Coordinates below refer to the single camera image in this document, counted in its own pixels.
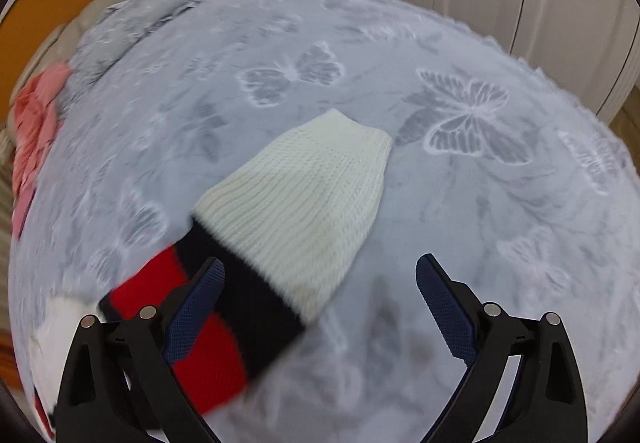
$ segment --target fabric texture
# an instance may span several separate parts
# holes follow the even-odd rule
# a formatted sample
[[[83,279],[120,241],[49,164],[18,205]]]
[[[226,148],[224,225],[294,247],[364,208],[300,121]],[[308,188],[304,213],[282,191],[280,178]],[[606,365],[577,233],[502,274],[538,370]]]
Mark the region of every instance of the fabric texture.
[[[16,149],[12,187],[17,202],[12,229],[18,239],[33,200],[36,177],[58,132],[56,96],[71,73],[63,62],[54,64],[31,78],[15,100]]]
[[[58,401],[58,391],[66,356],[76,334],[78,322],[85,315],[100,315],[96,303],[84,303],[73,297],[55,296],[47,299],[44,322],[31,333],[29,357],[33,384],[42,408],[51,415]]]
[[[69,60],[75,72],[60,102],[61,117],[143,36],[203,0],[125,0],[109,6]]]
[[[542,72],[398,0],[206,0],[92,86],[12,245],[26,394],[47,296],[98,301],[190,231],[204,192],[329,108],[394,138],[378,216],[318,322],[206,416],[222,441],[420,441],[465,370],[416,287],[433,253],[510,315],[561,316],[596,442],[640,372],[636,168]]]
[[[131,318],[218,259],[225,286],[209,320],[220,329],[203,329],[196,345],[234,350],[194,347],[168,363],[201,413],[230,400],[318,317],[344,279],[376,217],[390,144],[386,132],[335,109],[286,132],[206,192],[187,236],[104,297],[101,310],[108,320]],[[230,382],[220,387],[220,376]]]

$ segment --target pink towel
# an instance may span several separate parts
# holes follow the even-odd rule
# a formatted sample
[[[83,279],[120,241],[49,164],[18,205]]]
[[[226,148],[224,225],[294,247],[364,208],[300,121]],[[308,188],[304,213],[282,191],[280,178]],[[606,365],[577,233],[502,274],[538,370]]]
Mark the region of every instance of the pink towel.
[[[72,72],[64,62],[53,64],[29,80],[15,100],[16,149],[12,187],[17,201],[12,225],[16,238],[20,237],[35,193],[36,176],[58,132],[56,95]]]

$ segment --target bed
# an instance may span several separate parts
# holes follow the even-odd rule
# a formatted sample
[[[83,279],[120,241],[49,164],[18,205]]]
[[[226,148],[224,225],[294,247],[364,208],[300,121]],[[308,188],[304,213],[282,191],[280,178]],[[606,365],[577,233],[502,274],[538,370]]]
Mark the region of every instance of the bed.
[[[119,1],[94,0],[55,30],[15,92],[67,59]],[[397,0],[204,0],[93,85],[53,143],[12,246],[26,394],[27,340],[47,296],[100,299],[186,233],[204,190],[331,108],[394,139],[378,217],[318,324],[259,384],[206,416],[216,433],[420,441],[465,369],[415,286],[415,263],[431,252],[482,301],[561,315],[597,441],[640,371],[636,169],[544,73]]]

